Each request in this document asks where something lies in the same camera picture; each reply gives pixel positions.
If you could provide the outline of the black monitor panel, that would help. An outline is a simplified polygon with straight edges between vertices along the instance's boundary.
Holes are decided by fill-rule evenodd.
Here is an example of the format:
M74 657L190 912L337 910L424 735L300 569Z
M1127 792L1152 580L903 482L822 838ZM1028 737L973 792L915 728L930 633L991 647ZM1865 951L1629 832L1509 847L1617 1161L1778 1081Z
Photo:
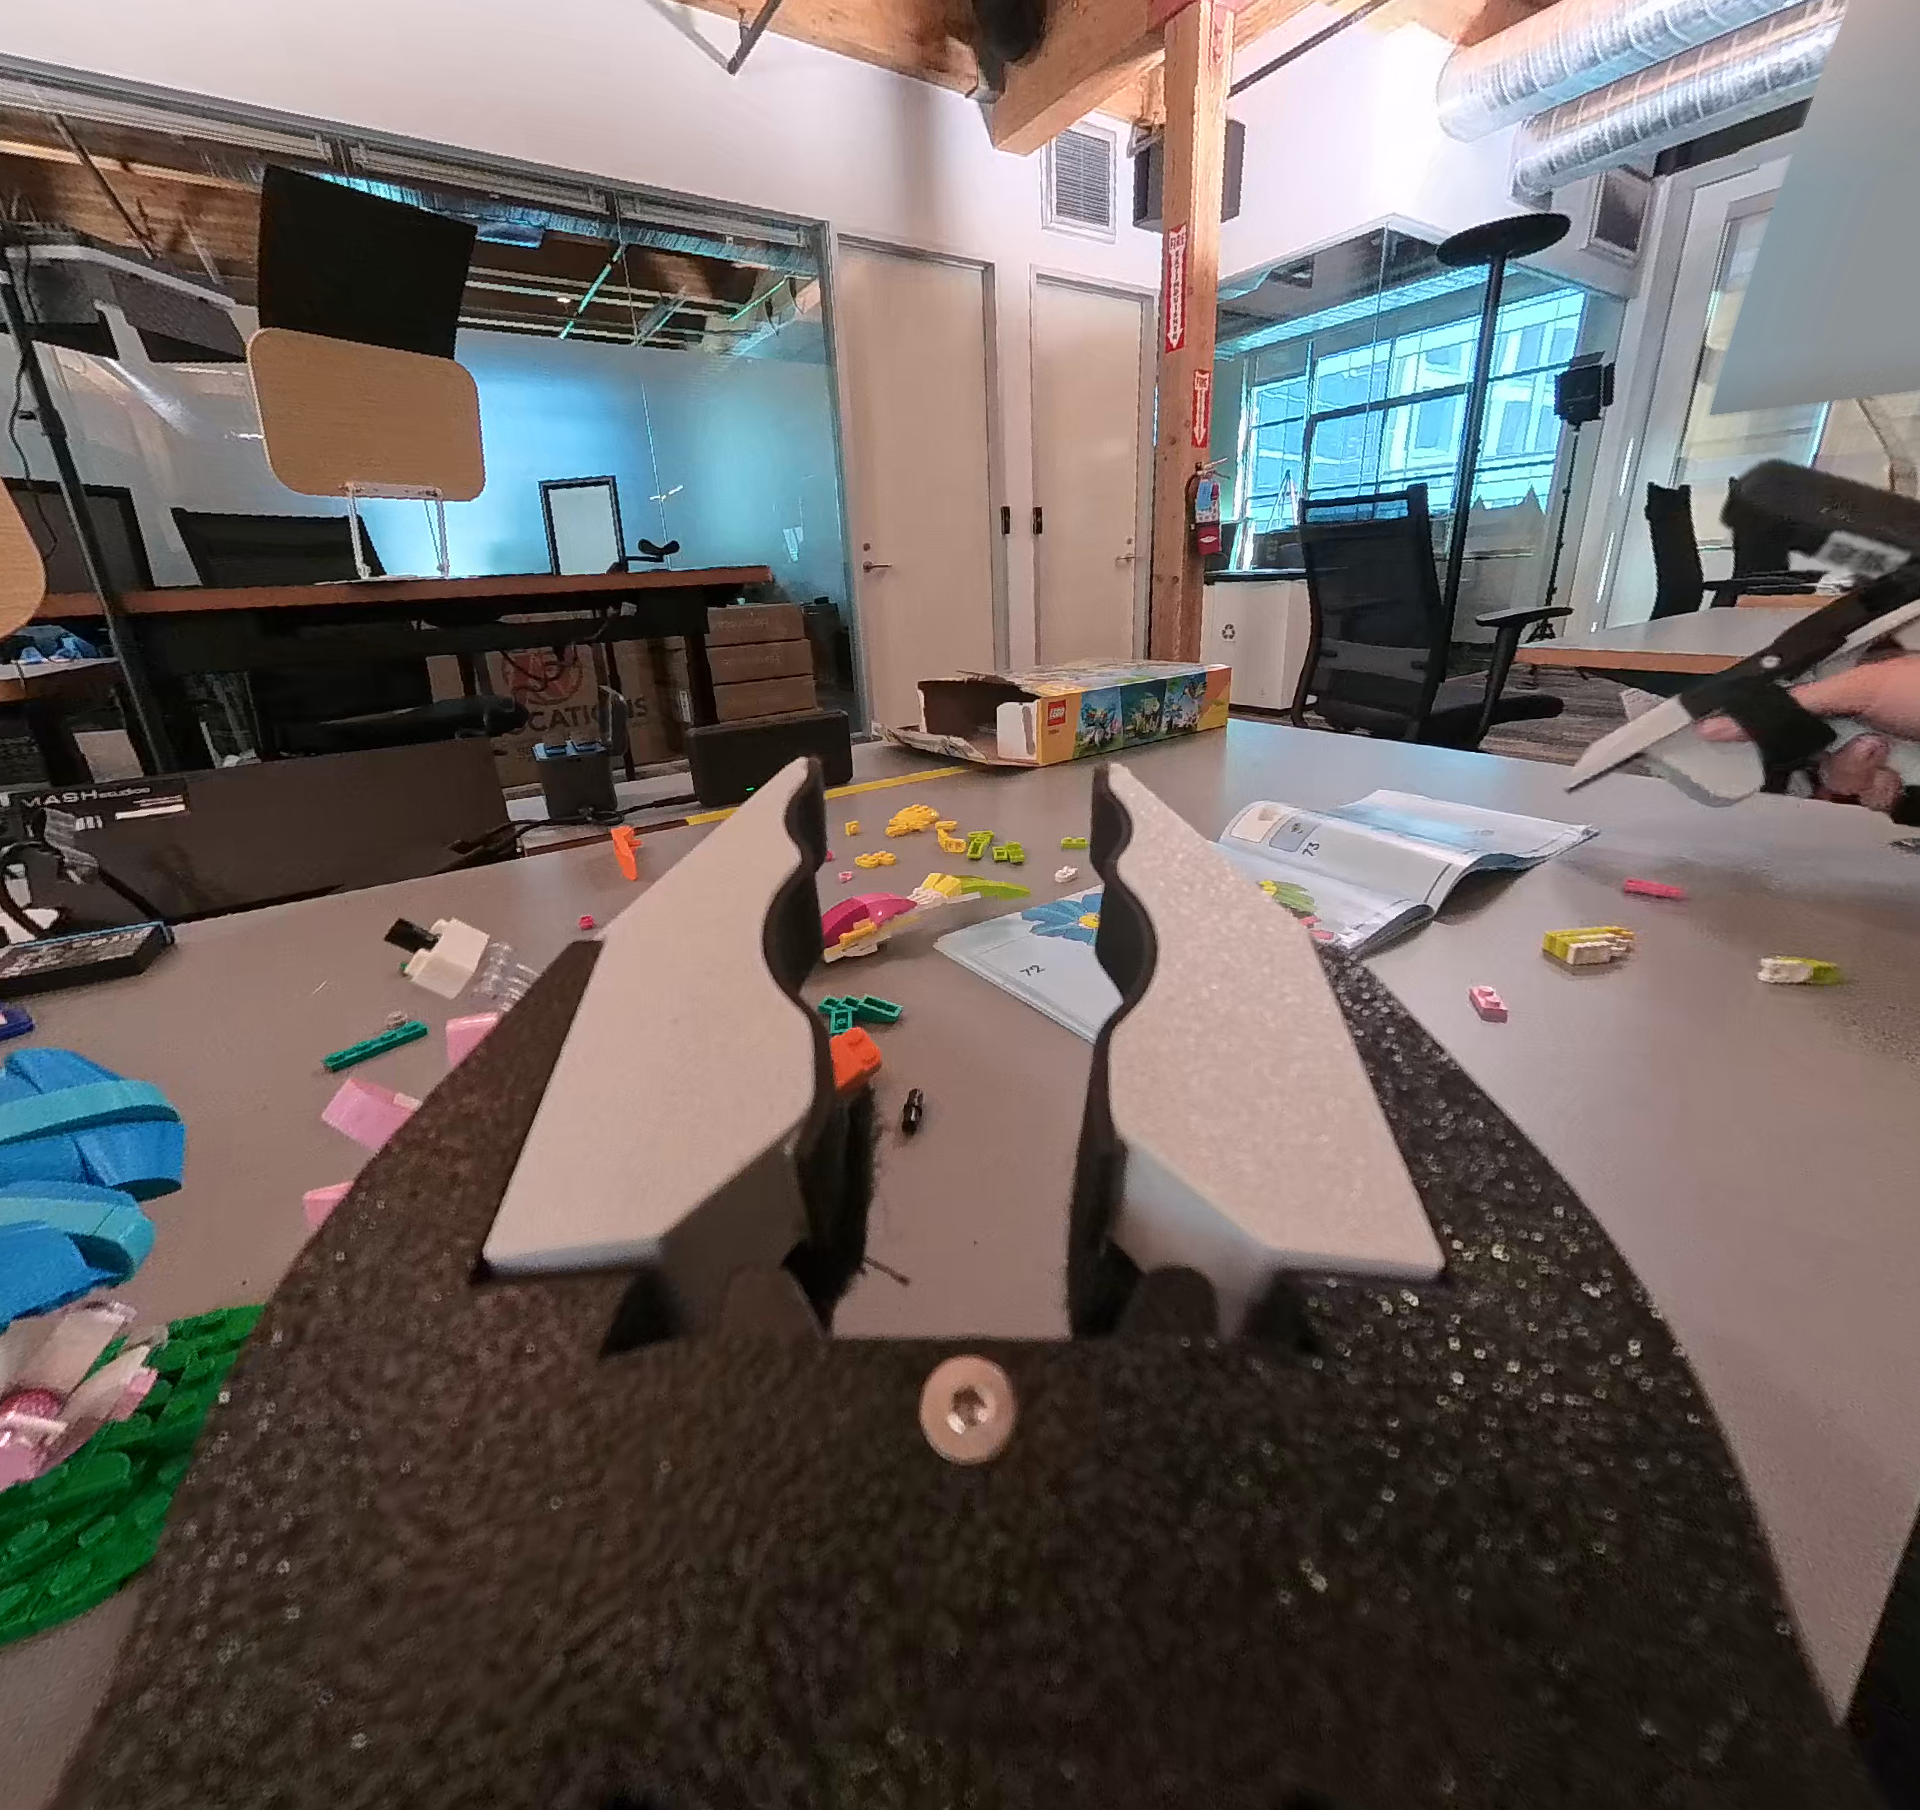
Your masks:
M259 190L259 325L455 357L475 239L463 217L269 166Z

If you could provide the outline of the black floor lamp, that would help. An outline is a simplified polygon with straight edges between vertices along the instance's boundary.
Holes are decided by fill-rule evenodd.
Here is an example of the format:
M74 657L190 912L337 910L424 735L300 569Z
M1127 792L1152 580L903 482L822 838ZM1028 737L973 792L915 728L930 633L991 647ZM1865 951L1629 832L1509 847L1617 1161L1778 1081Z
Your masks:
M1513 213L1476 223L1443 239L1435 249L1435 260L1449 268L1466 268L1468 264L1482 268L1478 329L1453 476L1453 525L1443 580L1445 655L1453 653L1453 625L1456 622L1486 398L1492 382L1504 276L1511 260L1555 247L1566 237L1568 227L1568 215L1555 209L1535 209L1533 213Z

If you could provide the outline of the small flat black box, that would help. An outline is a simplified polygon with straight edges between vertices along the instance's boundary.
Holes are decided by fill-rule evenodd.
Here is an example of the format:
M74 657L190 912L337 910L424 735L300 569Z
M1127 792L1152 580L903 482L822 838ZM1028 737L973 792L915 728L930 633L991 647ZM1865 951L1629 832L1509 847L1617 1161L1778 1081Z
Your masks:
M2 998L139 977L173 947L173 928L157 920L4 942Z

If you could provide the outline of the white and black lego piece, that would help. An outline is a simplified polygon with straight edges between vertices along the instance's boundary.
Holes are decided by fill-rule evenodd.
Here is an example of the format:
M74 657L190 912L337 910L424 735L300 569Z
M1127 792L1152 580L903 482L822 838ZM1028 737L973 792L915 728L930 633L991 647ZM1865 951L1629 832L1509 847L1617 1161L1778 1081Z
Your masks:
M396 916L383 940L402 953L402 981L443 1000L471 987L494 942L489 932L455 916L443 916L432 926Z

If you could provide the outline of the large white panel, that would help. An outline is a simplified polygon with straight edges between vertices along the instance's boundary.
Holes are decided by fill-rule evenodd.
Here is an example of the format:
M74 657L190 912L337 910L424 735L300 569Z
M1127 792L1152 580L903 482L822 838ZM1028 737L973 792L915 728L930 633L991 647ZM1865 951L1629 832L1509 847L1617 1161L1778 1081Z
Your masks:
M1716 413L1918 386L1918 0L1849 0L1716 380Z

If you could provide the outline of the blue lego build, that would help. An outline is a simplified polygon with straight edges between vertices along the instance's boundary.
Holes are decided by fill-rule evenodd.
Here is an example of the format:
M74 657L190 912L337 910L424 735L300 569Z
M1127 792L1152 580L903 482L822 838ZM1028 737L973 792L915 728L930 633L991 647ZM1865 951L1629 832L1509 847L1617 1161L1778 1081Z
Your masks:
M182 1187L186 1126L153 1083L55 1048L2 1071L2 1324L116 1287L147 1262L149 1205Z

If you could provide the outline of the black battery charger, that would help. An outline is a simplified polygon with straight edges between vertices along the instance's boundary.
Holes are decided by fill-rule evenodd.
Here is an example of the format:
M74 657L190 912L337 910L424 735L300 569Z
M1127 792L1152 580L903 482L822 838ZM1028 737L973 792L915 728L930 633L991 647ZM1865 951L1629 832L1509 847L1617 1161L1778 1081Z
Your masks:
M532 751L549 822L612 822L618 816L620 753L604 739L540 741Z

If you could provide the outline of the small framed whiteboard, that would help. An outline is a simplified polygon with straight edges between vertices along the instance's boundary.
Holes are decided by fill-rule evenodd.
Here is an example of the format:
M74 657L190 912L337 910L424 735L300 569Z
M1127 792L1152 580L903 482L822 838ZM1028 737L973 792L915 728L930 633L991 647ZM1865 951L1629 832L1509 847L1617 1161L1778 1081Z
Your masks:
M540 502L551 572L602 574L626 569L628 549L612 474L544 478Z

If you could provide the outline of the long wooden desk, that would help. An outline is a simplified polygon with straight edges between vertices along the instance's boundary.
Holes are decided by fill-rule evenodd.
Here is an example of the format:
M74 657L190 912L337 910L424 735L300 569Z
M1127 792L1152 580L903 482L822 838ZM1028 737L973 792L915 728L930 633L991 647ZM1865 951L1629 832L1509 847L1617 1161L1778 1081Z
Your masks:
M714 567L644 567L593 574L489 572L473 576L379 576L326 582L169 584L118 596L116 612L131 622L161 618L286 614L534 612L640 608L683 616L726 604L738 592L767 586L763 563Z

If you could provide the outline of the white wall vent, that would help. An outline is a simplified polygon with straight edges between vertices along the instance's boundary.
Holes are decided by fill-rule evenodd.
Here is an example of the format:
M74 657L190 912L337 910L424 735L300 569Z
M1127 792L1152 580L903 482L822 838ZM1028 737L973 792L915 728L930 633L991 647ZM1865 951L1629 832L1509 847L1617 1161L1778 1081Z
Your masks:
M1078 123L1042 148L1040 223L1044 229L1089 241L1117 237L1117 133Z

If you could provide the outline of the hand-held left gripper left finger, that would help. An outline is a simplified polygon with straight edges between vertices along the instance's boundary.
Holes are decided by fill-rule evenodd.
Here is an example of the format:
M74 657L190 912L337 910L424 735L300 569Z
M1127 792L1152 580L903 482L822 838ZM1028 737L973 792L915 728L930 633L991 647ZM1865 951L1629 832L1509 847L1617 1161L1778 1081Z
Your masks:
M491 1277L616 1273L614 1342L750 1297L816 1334L866 1260L871 1122L805 1000L826 786L773 773L600 936L483 1242Z

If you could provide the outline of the stack of cardboard boxes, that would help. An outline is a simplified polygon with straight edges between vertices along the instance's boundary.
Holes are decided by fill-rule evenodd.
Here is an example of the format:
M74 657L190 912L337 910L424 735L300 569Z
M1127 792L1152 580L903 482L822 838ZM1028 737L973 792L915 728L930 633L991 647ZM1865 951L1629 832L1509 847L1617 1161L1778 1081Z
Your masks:
M703 647L718 720L785 718L820 706L799 604L710 606Z

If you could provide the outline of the lego instruction booklet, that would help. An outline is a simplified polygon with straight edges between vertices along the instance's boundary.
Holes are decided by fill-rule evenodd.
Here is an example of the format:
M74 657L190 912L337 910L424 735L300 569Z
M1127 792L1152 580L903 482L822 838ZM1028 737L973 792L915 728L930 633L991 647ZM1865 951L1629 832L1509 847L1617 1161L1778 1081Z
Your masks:
M1215 843L1321 944L1364 955L1433 920L1454 885L1517 875L1596 836L1400 788L1331 808L1258 800Z

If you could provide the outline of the white door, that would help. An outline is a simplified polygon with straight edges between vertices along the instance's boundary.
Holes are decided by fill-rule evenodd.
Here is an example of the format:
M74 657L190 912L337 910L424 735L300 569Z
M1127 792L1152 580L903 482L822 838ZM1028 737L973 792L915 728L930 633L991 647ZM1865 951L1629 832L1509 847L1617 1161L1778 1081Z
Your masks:
M924 678L995 663L987 274L844 243L832 290L869 710L907 726Z
M1030 294L1036 663L1129 659L1144 627L1154 309L1058 276Z

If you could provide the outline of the white recycling bin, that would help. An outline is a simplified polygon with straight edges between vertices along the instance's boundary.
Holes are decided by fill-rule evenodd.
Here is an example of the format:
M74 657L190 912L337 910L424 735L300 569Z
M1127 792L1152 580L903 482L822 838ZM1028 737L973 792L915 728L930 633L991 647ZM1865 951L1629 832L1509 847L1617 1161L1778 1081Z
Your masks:
M1221 571L1201 590L1201 661L1229 667L1231 706L1284 718L1311 639L1301 571Z

